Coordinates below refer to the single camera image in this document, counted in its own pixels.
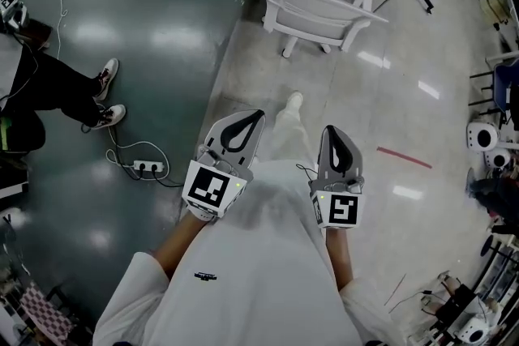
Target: white box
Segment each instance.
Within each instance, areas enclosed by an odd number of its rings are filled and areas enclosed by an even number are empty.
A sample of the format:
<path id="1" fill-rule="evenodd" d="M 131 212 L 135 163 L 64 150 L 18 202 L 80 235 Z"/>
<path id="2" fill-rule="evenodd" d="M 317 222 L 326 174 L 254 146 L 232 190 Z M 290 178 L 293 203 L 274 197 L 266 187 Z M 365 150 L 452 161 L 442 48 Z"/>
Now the white box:
<path id="1" fill-rule="evenodd" d="M 191 205 L 221 218 L 247 186 L 247 181 L 192 160 L 182 198 Z"/>
<path id="2" fill-rule="evenodd" d="M 357 228 L 360 225 L 365 197 L 350 192 L 324 192 L 311 196 L 315 218 L 320 228 Z"/>

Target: blue chair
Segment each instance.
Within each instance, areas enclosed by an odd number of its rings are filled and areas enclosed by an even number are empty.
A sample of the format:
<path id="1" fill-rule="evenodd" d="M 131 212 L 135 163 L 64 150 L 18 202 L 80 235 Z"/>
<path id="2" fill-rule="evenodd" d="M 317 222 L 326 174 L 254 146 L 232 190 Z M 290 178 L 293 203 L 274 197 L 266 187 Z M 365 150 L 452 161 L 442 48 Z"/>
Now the blue chair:
<path id="1" fill-rule="evenodd" d="M 514 120 L 514 130 L 519 130 L 519 58 L 507 63 L 501 63 L 494 67 L 492 72 L 472 75 L 470 78 L 478 78 L 485 75 L 492 75 L 492 85 L 483 87 L 483 90 L 492 90 L 492 98 L 479 100 L 469 103 L 469 106 L 480 105 L 494 101 L 497 108 L 489 109 L 479 115 L 501 113 L 500 128 L 503 124 L 508 124 L 506 118 L 507 110 L 512 114 Z M 507 102 L 507 90 L 510 89 L 510 103 Z"/>

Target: power strip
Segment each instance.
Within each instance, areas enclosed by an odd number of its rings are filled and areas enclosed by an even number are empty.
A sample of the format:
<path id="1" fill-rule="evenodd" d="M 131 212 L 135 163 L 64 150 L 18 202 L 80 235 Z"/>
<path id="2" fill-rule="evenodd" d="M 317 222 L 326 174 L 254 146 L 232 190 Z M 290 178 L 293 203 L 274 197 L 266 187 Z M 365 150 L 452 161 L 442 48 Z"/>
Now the power strip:
<path id="1" fill-rule="evenodd" d="M 152 167 L 156 166 L 155 173 L 161 173 L 164 171 L 164 163 L 161 161 L 146 161 L 146 160 L 134 160 L 133 169 L 136 172 L 140 172 L 140 166 L 144 165 L 144 172 L 152 172 Z"/>

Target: glossy floor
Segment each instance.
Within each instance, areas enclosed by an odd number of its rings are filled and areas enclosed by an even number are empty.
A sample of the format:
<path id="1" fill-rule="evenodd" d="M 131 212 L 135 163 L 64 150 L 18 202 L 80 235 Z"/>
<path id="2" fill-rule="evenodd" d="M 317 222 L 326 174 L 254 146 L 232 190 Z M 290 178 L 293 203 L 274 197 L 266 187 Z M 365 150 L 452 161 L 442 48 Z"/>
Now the glossy floor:
<path id="1" fill-rule="evenodd" d="M 121 62 L 108 104 L 124 104 L 122 144 L 150 140 L 182 180 L 243 0 L 63 0 L 61 59 L 95 76 Z M 24 0 L 31 16 L 56 25 L 59 0 Z M 56 56 L 56 33 L 47 53 Z M 30 191 L 18 242 L 34 280 L 63 291 L 92 320 L 105 308 L 137 250 L 153 250 L 178 218 L 180 192 L 133 182 L 105 160 L 106 130 L 84 135 L 60 111 L 40 112 L 45 146 L 28 157 Z M 147 146 L 124 160 L 161 160 Z"/>
<path id="2" fill-rule="evenodd" d="M 380 10 L 389 24 L 372 24 L 349 53 L 299 41 L 281 57 L 285 36 L 266 33 L 255 13 L 242 20 L 224 58 L 223 91 L 212 119 L 260 107 L 272 128 L 293 90 L 304 95 L 302 121 L 317 156 L 327 124 L 341 128 L 364 156 L 367 206 L 349 231 L 354 273 L 373 279 L 388 305 L 451 270 L 470 284 L 483 263 L 488 215 L 464 194 L 465 177 L 480 158 L 465 147 L 471 73 L 488 70 L 495 30 L 477 0 L 391 0 Z M 268 144 L 268 128 L 259 147 Z M 432 169 L 378 152 L 386 147 Z"/>

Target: white chair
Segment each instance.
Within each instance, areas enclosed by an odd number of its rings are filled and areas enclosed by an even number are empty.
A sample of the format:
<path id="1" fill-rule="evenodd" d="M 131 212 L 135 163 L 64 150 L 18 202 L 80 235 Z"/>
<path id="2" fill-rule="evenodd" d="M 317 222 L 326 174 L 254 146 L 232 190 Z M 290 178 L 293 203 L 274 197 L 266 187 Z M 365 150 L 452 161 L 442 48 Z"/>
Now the white chair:
<path id="1" fill-rule="evenodd" d="M 266 0 L 264 28 L 290 35 L 283 56 L 288 58 L 299 38 L 320 43 L 329 53 L 330 45 L 348 52 L 362 28 L 372 20 L 388 22 L 371 13 L 371 0 Z"/>

